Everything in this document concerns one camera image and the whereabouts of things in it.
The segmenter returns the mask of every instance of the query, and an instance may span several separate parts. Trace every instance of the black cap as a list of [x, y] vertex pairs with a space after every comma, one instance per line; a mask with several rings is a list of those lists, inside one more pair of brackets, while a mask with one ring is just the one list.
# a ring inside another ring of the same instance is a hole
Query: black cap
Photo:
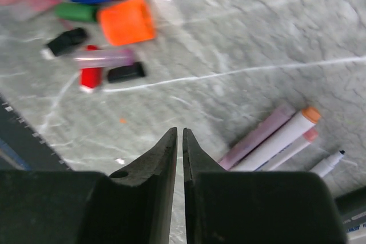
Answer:
[[51, 50], [55, 57], [71, 53], [80, 44], [87, 40], [87, 32], [83, 28], [76, 28], [64, 31], [46, 46]]
[[109, 70], [107, 80], [109, 83], [115, 83], [145, 76], [146, 73], [142, 63], [135, 62], [130, 66], [123, 66]]

